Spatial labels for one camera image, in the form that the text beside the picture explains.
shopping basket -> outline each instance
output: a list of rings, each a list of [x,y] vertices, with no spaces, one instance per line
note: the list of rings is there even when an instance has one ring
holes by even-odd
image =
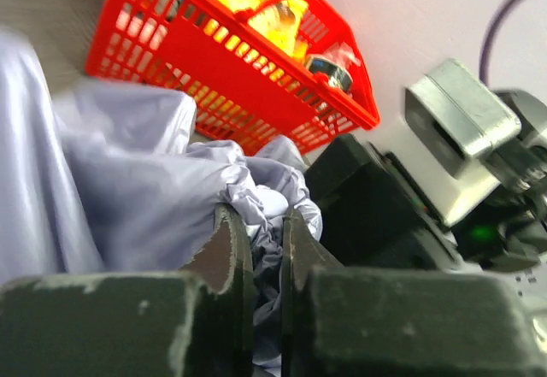
[[[106,0],[85,70],[192,95],[197,131],[235,140],[248,155],[280,134],[306,153],[340,133],[376,127],[379,113],[349,25],[325,0],[305,1],[298,38],[309,54],[347,44],[361,61],[349,68],[349,94],[247,24],[279,0],[236,13],[218,0]]]

green led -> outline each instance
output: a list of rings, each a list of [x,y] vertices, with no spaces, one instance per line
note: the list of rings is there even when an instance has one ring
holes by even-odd
[[[498,234],[494,226],[476,226],[471,230],[471,236],[479,242],[491,242]]]

silver metal part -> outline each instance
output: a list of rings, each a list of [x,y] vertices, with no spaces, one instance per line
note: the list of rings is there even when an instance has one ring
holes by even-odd
[[[443,62],[406,89],[404,115],[420,141],[455,178],[521,131],[518,116],[454,60]]]

yellow package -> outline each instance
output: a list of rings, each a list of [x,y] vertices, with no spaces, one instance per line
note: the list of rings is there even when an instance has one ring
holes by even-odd
[[[219,0],[231,11],[255,9],[264,0]],[[287,55],[294,56],[298,28],[308,9],[304,0],[283,0],[254,16],[249,25]]]

white surface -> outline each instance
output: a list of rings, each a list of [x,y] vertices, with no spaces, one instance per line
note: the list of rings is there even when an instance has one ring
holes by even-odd
[[[383,117],[377,131],[356,136],[393,150],[448,220],[457,220],[496,181],[483,168],[460,181],[446,175],[401,121],[403,87],[448,56],[478,73],[482,38],[502,0],[328,1],[354,29]],[[495,44],[491,81],[547,102],[545,1],[527,0],[509,17]]]

